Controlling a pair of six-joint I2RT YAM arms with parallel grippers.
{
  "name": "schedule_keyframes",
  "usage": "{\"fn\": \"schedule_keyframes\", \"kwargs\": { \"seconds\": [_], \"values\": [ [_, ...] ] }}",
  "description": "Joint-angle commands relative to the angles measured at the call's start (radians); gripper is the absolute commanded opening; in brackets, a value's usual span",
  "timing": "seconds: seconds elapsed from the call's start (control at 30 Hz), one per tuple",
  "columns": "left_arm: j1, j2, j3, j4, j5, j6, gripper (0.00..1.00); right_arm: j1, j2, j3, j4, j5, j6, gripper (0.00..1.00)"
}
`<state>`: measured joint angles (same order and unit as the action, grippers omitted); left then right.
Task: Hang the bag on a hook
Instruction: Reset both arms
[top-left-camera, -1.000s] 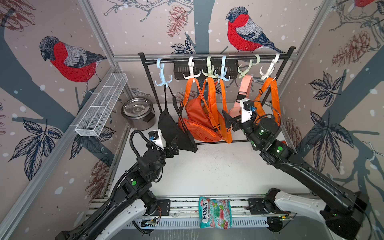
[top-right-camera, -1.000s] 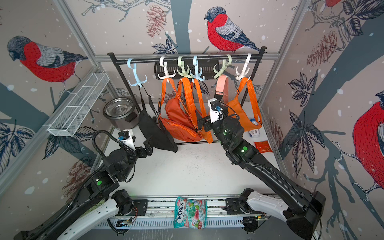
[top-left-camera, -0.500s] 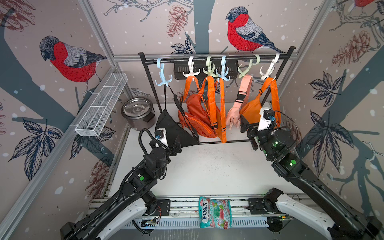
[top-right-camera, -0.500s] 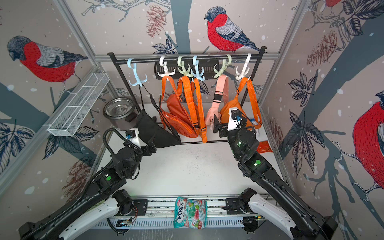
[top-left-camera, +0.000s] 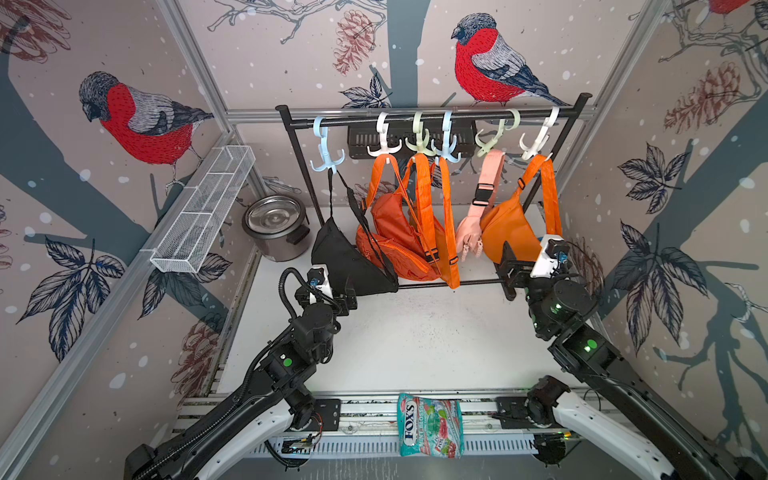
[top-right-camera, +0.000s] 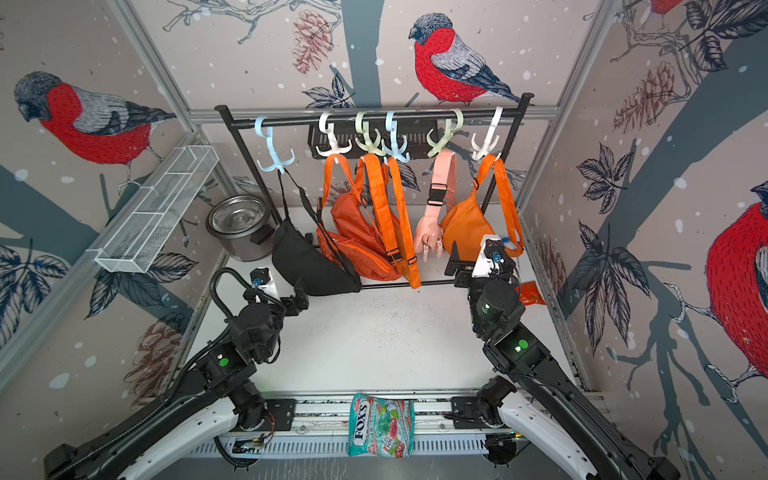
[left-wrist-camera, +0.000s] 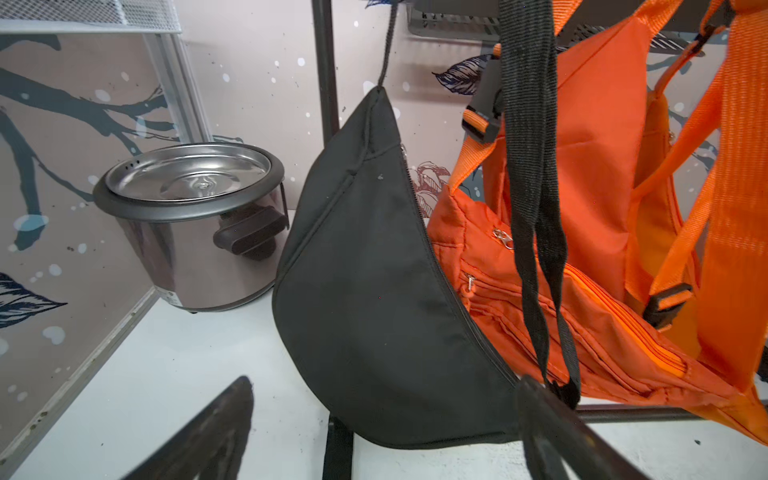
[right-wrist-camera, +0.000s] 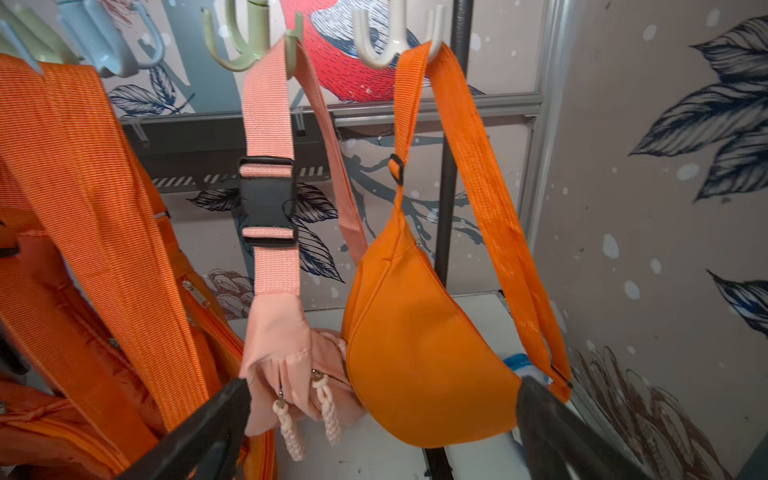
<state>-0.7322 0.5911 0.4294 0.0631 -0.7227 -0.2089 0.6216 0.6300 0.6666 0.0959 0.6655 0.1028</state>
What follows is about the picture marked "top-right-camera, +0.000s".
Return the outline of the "pink waist bag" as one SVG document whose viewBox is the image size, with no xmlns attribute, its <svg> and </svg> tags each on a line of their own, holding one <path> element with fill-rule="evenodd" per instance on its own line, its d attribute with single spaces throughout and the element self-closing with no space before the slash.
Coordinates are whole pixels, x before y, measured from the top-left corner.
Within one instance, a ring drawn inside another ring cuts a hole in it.
<svg viewBox="0 0 768 480">
<path fill-rule="evenodd" d="M 439 219 L 443 208 L 450 212 L 456 204 L 456 180 L 456 154 L 445 149 L 435 159 L 424 215 L 414 234 L 415 252 L 424 260 L 430 253 L 440 257 L 444 251 Z"/>
</svg>

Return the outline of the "black waist bag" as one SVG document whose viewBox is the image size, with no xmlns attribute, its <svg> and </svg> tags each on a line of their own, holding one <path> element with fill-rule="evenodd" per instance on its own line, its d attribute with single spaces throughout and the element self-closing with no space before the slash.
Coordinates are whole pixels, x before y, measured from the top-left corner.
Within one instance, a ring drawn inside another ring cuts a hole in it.
<svg viewBox="0 0 768 480">
<path fill-rule="evenodd" d="M 286 204 L 285 218 L 275 232 L 272 262 L 280 275 L 293 287 L 302 284 L 309 296 L 332 296 L 359 293 L 362 289 L 360 276 L 351 261 L 340 250 L 325 228 L 321 214 L 315 211 L 307 193 L 288 171 L 291 182 L 299 190 L 304 210 L 316 226 L 318 244 L 325 246 L 331 258 L 308 240 L 292 223 Z"/>
</svg>

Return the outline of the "orange backpack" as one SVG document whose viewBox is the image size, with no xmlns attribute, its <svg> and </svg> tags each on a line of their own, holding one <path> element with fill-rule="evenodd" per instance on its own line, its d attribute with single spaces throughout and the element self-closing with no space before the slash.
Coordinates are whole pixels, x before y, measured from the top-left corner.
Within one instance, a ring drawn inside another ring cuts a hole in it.
<svg viewBox="0 0 768 480">
<path fill-rule="evenodd" d="M 390 157 L 387 159 L 387 165 L 392 177 L 392 187 L 399 214 L 400 239 L 402 240 L 401 252 L 403 257 L 403 260 L 400 262 L 401 270 L 409 281 L 410 287 L 412 289 L 419 289 L 422 286 L 422 282 L 418 270 L 418 259 L 415 253 L 399 162 L 395 158 Z"/>
</svg>

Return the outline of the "dark orange waist bag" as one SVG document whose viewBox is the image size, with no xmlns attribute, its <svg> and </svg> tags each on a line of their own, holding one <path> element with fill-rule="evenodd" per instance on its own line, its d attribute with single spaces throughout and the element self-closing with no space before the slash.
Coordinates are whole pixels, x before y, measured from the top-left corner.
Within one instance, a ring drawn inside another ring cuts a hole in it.
<svg viewBox="0 0 768 480">
<path fill-rule="evenodd" d="M 353 178 L 349 161 L 342 154 L 331 154 L 325 160 L 323 194 L 317 202 L 319 218 L 322 218 L 323 208 L 331 193 L 333 166 L 336 164 L 342 168 L 350 189 L 339 195 L 332 205 L 331 216 L 336 232 L 329 232 L 330 238 L 361 277 L 375 281 L 400 279 L 399 267 L 387 254 L 379 229 L 365 210 L 364 171 L 358 171 Z"/>
</svg>

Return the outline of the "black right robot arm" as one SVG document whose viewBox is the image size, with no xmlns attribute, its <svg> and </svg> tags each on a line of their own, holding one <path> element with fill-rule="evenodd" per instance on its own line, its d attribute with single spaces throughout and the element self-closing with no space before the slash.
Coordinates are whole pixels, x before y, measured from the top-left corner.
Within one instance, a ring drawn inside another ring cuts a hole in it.
<svg viewBox="0 0 768 480">
<path fill-rule="evenodd" d="M 476 260 L 452 249 L 447 274 L 466 288 L 472 329 L 496 376 L 478 392 L 482 421 L 522 434 L 572 479 L 678 479 L 667 458 L 622 434 L 573 384 L 521 320 L 525 305 L 516 263 L 486 235 Z"/>
</svg>

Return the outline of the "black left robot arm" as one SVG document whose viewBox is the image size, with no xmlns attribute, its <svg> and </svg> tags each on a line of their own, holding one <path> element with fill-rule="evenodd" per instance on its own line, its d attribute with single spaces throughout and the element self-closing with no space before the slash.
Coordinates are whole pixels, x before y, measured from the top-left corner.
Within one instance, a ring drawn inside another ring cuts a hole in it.
<svg viewBox="0 0 768 480">
<path fill-rule="evenodd" d="M 276 361 L 285 318 L 299 315 L 309 301 L 301 287 L 279 299 L 259 287 L 244 297 L 246 306 L 164 393 L 99 437 L 54 448 L 44 458 L 45 478 L 151 479 L 233 430 L 253 432 L 258 445 L 267 445 L 280 424 L 291 422 L 295 404 L 270 405 L 251 378 L 258 365 Z"/>
</svg>

